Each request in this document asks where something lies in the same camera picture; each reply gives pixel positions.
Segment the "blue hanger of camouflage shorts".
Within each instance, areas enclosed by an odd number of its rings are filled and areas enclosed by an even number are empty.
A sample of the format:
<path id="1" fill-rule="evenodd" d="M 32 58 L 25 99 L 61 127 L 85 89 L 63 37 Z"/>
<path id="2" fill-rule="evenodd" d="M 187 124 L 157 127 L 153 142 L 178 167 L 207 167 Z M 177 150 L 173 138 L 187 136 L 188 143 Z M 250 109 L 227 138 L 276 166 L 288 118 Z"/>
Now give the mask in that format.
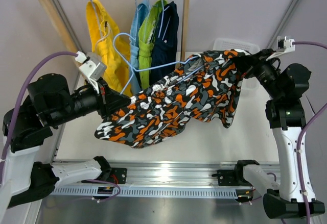
<path id="1" fill-rule="evenodd" d="M 123 61 L 125 61 L 125 63 L 128 65 L 128 67 L 130 68 L 131 72 L 132 72 L 132 75 L 130 76 L 128 82 L 126 83 L 126 85 L 124 86 L 124 88 L 122 89 L 122 91 L 120 92 L 120 94 L 123 94 L 125 89 L 127 88 L 127 86 L 130 84 L 132 78 L 134 77 L 134 74 L 136 72 L 143 72 L 143 71 L 151 71 L 151 70 L 155 70 L 155 69 L 160 69 L 160 68 L 164 68 L 164 67 L 168 67 L 168 66 L 172 66 L 174 64 L 188 64 L 191 60 L 194 60 L 196 59 L 197 57 L 201 57 L 200 54 L 198 55 L 195 55 L 194 57 L 190 57 L 190 58 L 187 58 L 185 61 L 175 61 L 175 62 L 170 62 L 168 64 L 163 64 L 163 65 L 159 65 L 159 66 L 155 66 L 155 67 L 149 67 L 149 68 L 144 68 L 144 69 L 136 69 L 135 67 L 133 67 L 131 65 L 131 63 L 125 58 L 125 56 L 117 49 L 116 47 L 116 41 L 118 39 L 118 37 L 121 37 L 123 35 L 126 35 L 127 37 L 131 38 L 132 40 L 135 40 L 135 38 L 133 38 L 130 34 L 128 33 L 119 33 L 117 34 L 114 39 L 113 39 L 113 47 L 114 47 L 114 50 L 118 53 L 118 55 L 123 59 Z"/>

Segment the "orange camouflage shorts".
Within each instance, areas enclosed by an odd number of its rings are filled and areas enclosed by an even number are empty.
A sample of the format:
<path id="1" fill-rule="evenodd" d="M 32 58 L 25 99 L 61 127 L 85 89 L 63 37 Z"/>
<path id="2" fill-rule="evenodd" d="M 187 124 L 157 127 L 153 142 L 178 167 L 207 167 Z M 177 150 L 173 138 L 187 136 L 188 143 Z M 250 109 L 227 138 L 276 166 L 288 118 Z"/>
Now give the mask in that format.
<path id="1" fill-rule="evenodd" d="M 100 140 L 144 148 L 182 133 L 191 119 L 221 121 L 229 128 L 239 102 L 242 75 L 234 58 L 248 51 L 205 51 L 131 98 L 95 131 Z"/>

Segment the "yellow shorts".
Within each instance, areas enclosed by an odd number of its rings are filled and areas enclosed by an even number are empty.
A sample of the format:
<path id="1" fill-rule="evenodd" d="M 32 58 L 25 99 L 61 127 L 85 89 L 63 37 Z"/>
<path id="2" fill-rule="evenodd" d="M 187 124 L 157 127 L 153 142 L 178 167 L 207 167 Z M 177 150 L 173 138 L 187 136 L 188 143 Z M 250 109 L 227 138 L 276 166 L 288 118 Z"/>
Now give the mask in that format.
<path id="1" fill-rule="evenodd" d="M 101 39 L 96 16 L 91 2 L 86 4 L 86 22 L 91 41 L 91 51 L 101 57 L 102 62 L 107 66 L 103 79 L 109 87 L 121 92 L 129 79 L 128 65 L 118 55 L 113 47 L 114 37 L 120 33 L 120 29 L 105 7 L 99 0 L 93 0 L 101 17 L 101 27 L 105 37 Z M 128 60 L 130 59 L 130 46 L 122 37 L 116 41 L 117 49 Z M 124 95 L 131 97 L 131 85 L 125 89 Z"/>

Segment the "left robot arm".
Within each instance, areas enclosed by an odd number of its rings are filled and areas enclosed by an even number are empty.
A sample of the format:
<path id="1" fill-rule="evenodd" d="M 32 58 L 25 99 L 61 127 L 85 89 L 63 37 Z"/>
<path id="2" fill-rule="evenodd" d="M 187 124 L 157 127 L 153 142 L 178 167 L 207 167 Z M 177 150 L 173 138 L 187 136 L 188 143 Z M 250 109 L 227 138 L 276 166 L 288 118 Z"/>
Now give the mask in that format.
<path id="1" fill-rule="evenodd" d="M 99 91 L 87 84 L 70 92 L 63 75 L 45 74 L 28 85 L 28 96 L 19 102 L 17 119 L 13 120 L 13 111 L 6 113 L 3 133 L 10 146 L 2 180 L 12 184 L 9 208 L 43 199 L 63 185 L 78 181 L 109 181 L 112 169 L 102 156 L 64 166 L 35 161 L 37 152 L 45 139 L 52 136 L 53 129 L 92 112 L 107 119 L 130 103 L 128 96 L 109 88 L 103 79 L 98 79 L 97 84 Z"/>

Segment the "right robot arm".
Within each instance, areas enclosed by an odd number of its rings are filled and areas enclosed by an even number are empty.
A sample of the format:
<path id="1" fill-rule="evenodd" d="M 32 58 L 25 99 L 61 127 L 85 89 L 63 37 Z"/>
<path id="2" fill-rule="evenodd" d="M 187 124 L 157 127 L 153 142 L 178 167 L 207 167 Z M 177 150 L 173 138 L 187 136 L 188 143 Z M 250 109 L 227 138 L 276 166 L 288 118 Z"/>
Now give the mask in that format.
<path id="1" fill-rule="evenodd" d="M 280 71 L 273 65 L 280 55 L 265 49 L 234 59 L 243 77 L 257 78 L 270 96 L 265 113 L 277 145 L 280 182 L 264 173 L 258 163 L 238 162 L 240 168 L 233 172 L 233 179 L 239 185 L 248 182 L 258 191 L 270 219 L 310 221 L 325 213 L 325 204 L 317 200 L 309 177 L 305 134 L 311 122 L 306 121 L 300 101 L 309 88 L 311 72 L 298 63 Z"/>

